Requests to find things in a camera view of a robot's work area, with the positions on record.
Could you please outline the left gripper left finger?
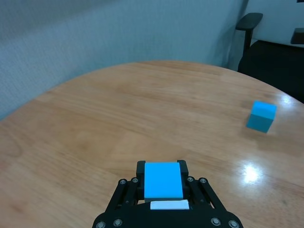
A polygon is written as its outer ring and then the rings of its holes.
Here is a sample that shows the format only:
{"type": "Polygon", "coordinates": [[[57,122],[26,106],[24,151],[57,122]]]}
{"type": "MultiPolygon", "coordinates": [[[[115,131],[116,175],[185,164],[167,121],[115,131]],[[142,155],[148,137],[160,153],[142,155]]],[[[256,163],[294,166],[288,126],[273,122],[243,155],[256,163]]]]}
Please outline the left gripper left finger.
{"type": "Polygon", "coordinates": [[[144,199],[144,166],[145,161],[138,161],[136,176],[131,180],[120,179],[110,199],[108,209],[121,209],[135,206],[144,199]]]}

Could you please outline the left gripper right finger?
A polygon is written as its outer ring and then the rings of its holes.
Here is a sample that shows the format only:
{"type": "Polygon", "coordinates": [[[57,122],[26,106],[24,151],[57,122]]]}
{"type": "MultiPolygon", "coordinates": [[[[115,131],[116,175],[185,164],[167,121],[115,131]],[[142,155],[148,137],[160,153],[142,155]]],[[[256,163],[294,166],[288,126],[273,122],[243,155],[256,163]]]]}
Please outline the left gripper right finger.
{"type": "Polygon", "coordinates": [[[184,199],[193,205],[208,205],[211,209],[225,209],[206,178],[195,179],[189,175],[185,160],[177,160],[177,162],[180,165],[184,199]]]}

